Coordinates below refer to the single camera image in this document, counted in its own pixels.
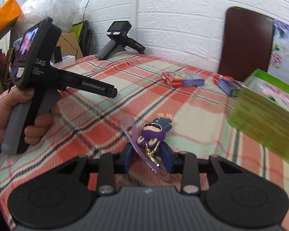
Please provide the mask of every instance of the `green box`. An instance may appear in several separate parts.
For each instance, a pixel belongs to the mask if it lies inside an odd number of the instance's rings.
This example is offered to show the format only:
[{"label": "green box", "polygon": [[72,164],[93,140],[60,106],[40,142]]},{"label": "green box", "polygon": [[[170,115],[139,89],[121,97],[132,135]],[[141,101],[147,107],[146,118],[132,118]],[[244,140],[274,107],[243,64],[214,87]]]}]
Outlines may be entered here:
[{"label": "green box", "polygon": [[227,114],[228,123],[266,146],[289,163],[289,112],[270,99],[249,89],[254,77],[289,94],[289,85],[257,69],[241,87]]}]

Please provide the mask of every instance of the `silver bolt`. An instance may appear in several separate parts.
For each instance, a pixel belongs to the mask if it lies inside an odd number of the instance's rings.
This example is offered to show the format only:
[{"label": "silver bolt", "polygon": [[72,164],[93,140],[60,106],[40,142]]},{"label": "silver bolt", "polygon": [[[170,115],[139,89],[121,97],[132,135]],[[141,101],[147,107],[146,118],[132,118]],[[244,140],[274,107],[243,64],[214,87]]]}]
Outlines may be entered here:
[{"label": "silver bolt", "polygon": [[101,194],[110,194],[114,191],[113,187],[110,185],[103,185],[99,187],[99,192]]},{"label": "silver bolt", "polygon": [[186,185],[183,187],[183,191],[188,194],[194,194],[199,191],[199,188],[194,185]]}]

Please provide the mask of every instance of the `clear plastic bag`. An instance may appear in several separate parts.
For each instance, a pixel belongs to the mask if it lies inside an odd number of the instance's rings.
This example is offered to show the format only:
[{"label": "clear plastic bag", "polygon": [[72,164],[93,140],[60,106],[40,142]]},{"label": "clear plastic bag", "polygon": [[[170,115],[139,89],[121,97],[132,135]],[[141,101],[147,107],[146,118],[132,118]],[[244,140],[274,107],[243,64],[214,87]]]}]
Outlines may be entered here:
[{"label": "clear plastic bag", "polygon": [[19,36],[44,20],[53,19],[53,24],[62,29],[62,33],[71,30],[73,21],[79,13],[81,0],[27,0],[21,7],[22,14],[17,20]]},{"label": "clear plastic bag", "polygon": [[254,78],[253,82],[248,87],[289,111],[289,94],[286,92],[259,78]]}]

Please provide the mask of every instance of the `small red and blue box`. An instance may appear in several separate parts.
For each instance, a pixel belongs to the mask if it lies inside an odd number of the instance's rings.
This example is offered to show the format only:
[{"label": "small red and blue box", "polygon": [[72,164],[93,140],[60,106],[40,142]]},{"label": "small red and blue box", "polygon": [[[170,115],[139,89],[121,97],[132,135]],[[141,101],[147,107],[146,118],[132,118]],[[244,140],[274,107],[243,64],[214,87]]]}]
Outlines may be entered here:
[{"label": "small red and blue box", "polygon": [[162,72],[162,77],[172,88],[204,85],[204,79],[196,72]]},{"label": "small red and blue box", "polygon": [[232,77],[216,74],[214,75],[214,83],[228,96],[237,97],[241,88],[241,84]]}]

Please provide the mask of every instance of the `keychain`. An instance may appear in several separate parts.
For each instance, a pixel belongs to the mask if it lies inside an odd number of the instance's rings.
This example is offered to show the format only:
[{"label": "keychain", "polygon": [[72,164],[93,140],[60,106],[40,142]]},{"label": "keychain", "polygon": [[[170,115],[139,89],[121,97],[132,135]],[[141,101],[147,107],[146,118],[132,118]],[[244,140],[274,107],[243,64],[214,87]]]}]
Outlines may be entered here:
[{"label": "keychain", "polygon": [[158,118],[154,119],[142,128],[141,136],[138,137],[133,117],[125,116],[120,120],[121,128],[130,140],[136,153],[151,168],[151,170],[164,181],[168,181],[170,175],[156,161],[155,155],[158,151],[160,142],[165,140],[166,131],[169,131],[172,127],[171,122],[172,115],[159,114]]}]

